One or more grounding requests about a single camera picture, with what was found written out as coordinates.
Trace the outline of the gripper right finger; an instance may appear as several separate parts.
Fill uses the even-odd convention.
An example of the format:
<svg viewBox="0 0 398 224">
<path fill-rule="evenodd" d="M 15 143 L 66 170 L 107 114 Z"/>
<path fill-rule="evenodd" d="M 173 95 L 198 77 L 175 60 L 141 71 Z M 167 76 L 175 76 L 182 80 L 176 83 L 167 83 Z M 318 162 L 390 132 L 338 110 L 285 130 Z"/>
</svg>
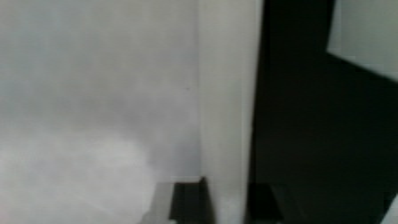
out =
<svg viewBox="0 0 398 224">
<path fill-rule="evenodd" d="M 249 184 L 246 224 L 285 224 L 276 194 L 263 183 Z"/>
</svg>

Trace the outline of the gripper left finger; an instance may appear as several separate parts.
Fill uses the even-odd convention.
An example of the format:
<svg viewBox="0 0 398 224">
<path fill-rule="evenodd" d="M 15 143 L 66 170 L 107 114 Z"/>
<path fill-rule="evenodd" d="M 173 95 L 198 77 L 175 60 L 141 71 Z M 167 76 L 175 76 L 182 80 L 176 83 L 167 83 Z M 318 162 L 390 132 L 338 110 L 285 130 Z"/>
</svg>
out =
<svg viewBox="0 0 398 224">
<path fill-rule="evenodd" d="M 169 219 L 176 224 L 215 224 L 208 181 L 176 183 Z"/>
</svg>

